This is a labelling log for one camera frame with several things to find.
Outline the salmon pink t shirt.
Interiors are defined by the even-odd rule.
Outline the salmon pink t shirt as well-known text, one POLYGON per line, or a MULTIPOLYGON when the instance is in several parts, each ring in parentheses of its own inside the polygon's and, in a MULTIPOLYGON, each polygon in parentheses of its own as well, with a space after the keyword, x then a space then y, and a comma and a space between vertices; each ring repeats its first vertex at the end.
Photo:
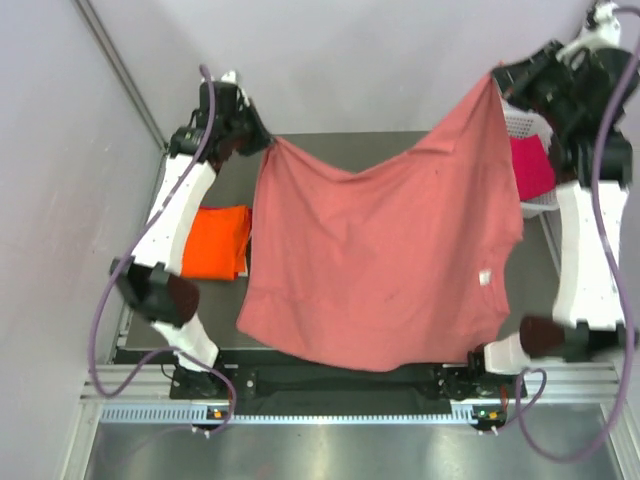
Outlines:
POLYGON ((280 138, 257 177, 237 327, 351 370, 462 363, 508 316, 505 266, 522 237, 490 76, 415 145, 359 173, 280 138))

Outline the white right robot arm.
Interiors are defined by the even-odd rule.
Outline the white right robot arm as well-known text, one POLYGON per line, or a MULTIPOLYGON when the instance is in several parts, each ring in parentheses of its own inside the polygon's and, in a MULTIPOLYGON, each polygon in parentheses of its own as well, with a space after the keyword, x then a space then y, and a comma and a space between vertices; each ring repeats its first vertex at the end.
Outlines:
POLYGON ((625 326, 611 263, 633 178, 633 149, 616 124, 639 85, 624 71, 633 55, 615 46, 552 40, 526 60, 493 70, 511 107, 551 129, 549 163, 561 221, 559 288, 548 316, 525 316, 516 333, 470 355, 469 388, 487 396, 503 374, 533 361, 588 362, 635 341, 625 326))

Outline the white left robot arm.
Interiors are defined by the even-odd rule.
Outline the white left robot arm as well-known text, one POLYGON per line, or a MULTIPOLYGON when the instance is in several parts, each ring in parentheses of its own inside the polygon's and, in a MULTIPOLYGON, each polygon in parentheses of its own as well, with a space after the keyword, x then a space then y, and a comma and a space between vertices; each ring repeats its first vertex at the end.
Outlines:
POLYGON ((170 138, 163 180, 142 237, 113 261, 125 303, 160 333, 192 384, 205 396, 226 387, 216 366, 217 345, 198 317, 199 290, 183 274, 183 254, 200 204, 222 164, 233 154, 251 156, 272 142, 233 71, 199 88, 199 105, 170 138))

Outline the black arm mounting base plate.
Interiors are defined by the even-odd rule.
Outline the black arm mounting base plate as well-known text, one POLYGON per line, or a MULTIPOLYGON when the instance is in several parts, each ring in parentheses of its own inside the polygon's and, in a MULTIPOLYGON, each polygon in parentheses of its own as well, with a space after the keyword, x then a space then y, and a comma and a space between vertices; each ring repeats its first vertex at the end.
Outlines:
POLYGON ((443 413, 452 401, 500 401, 515 378, 463 365, 405 365, 386 373, 309 362, 216 367, 236 389, 236 413, 443 413))

